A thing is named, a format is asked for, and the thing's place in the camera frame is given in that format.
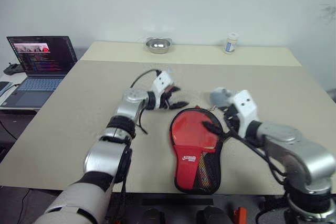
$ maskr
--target table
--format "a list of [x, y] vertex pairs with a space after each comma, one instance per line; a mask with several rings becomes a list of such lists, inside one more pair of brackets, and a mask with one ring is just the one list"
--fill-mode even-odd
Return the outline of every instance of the table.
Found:
[[[142, 62], [132, 62], [136, 55]], [[336, 156], [336, 106], [286, 48], [239, 48], [225, 55], [212, 46], [174, 46], [160, 56], [141, 44], [95, 42], [0, 164], [0, 184], [62, 190], [77, 181], [83, 175], [87, 151], [103, 132], [123, 92], [136, 76], [153, 67], [172, 71], [175, 83], [183, 89], [180, 96], [191, 106], [209, 108], [208, 93], [216, 87], [248, 89], [262, 121], [294, 126]], [[153, 78], [148, 75], [138, 87], [148, 87]], [[168, 138], [176, 113], [144, 113], [142, 124], [149, 135], [136, 129], [129, 192], [179, 192], [173, 182], [176, 162]], [[266, 163], [236, 140], [224, 144], [221, 163], [219, 194], [283, 193]], [[335, 176], [332, 182], [334, 193]]]

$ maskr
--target stainless steel bowl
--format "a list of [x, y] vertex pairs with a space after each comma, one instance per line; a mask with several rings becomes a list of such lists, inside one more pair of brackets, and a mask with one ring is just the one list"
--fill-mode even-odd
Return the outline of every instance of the stainless steel bowl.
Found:
[[148, 38], [146, 47], [154, 54], [165, 54], [172, 45], [171, 39]]

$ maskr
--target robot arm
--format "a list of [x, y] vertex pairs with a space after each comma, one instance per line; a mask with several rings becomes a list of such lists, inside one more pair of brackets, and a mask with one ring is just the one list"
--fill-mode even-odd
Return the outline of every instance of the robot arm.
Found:
[[297, 221], [336, 223], [336, 207], [331, 199], [330, 177], [335, 172], [332, 154], [292, 127], [259, 122], [257, 106], [247, 90], [230, 100], [226, 121], [239, 137], [262, 150], [268, 160], [272, 157], [284, 167], [283, 184]]
[[130, 164], [131, 141], [140, 112], [164, 107], [173, 85], [165, 71], [154, 80], [152, 90], [128, 89], [102, 136], [88, 152], [84, 176], [63, 191], [36, 224], [103, 223], [113, 185], [124, 181]]

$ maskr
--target plastic bottle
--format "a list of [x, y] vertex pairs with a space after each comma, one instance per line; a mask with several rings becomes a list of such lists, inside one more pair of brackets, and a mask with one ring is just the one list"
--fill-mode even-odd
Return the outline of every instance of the plastic bottle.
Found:
[[226, 45], [224, 48], [224, 53], [230, 55], [233, 54], [236, 50], [236, 44], [238, 42], [239, 34], [238, 33], [230, 33], [227, 36]]

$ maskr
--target printed logo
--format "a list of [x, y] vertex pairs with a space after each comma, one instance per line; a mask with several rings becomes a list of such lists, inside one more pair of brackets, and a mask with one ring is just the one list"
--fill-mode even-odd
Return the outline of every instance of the printed logo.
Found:
[[196, 156], [183, 156], [182, 160], [188, 160], [190, 162], [195, 162], [196, 161]]

